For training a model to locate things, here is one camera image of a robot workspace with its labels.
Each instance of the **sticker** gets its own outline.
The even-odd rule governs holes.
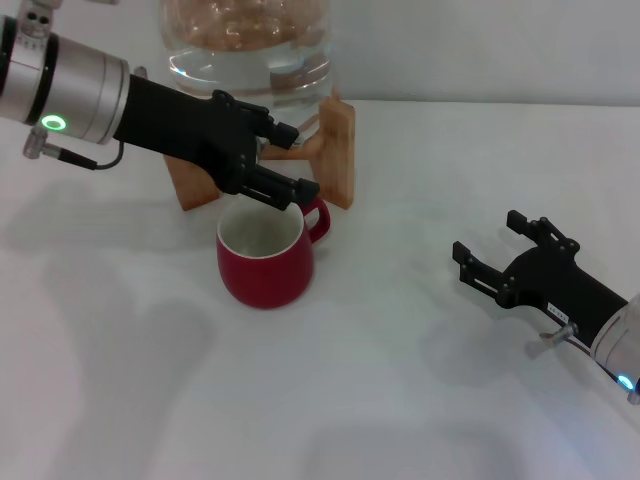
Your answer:
[[[552,303],[547,304],[547,310],[554,317],[558,317],[560,320],[563,320],[563,321],[569,323],[569,315],[567,315],[566,313],[560,311],[560,309],[558,307],[556,307],[555,305],[553,305]]]

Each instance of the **mug handle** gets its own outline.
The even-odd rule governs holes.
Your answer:
[[[324,237],[331,228],[331,215],[329,214],[329,208],[327,208],[327,204],[324,203],[324,200],[316,198],[309,205],[301,205],[300,210],[302,210],[302,215],[304,215],[305,217],[314,210],[318,210],[318,212],[320,213],[318,223],[316,223],[309,229],[311,243],[316,243],[318,240]]]

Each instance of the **black cable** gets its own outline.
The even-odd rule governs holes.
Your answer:
[[[122,161],[123,156],[124,156],[124,142],[120,142],[118,146],[118,156],[116,157],[116,159],[113,162],[107,163],[105,165],[97,165],[96,170],[109,170],[110,168],[115,167]]]
[[[591,358],[591,353],[589,353],[589,350],[586,349],[586,347],[583,347],[582,345],[580,345],[578,342],[576,342],[575,340],[567,340],[567,343],[569,345],[573,345],[574,347],[576,347],[578,350],[580,350],[582,353],[584,353],[585,355],[587,355],[589,358]],[[614,382],[618,383],[618,379],[616,378],[616,376],[611,373],[609,370],[607,370],[606,368],[604,368],[602,365],[600,365],[598,362],[596,362],[596,365],[598,365],[602,371],[604,373],[606,373],[607,375],[609,375],[609,378],[611,378],[611,380],[613,380]]]
[[[58,160],[69,165],[75,165],[76,167],[86,168],[87,170],[95,170],[98,166],[98,162],[91,160],[83,155],[61,148],[58,152]]]
[[[547,315],[548,318],[550,318],[551,320],[553,320],[554,322],[556,322],[558,324],[558,326],[560,327],[566,327],[567,324],[566,323],[562,323],[560,320],[558,320],[555,317],[550,317],[549,315]]]

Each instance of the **red mug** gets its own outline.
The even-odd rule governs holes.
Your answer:
[[[318,210],[309,228],[305,216]],[[327,205],[291,204],[281,212],[241,199],[218,222],[218,265],[227,290],[255,308],[278,308],[300,297],[311,283],[312,245],[331,227]]]

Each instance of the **green led light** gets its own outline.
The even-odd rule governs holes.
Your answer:
[[[67,128],[67,122],[64,121],[64,118],[59,117],[58,115],[47,115],[42,119],[42,125],[54,132],[60,132]]]

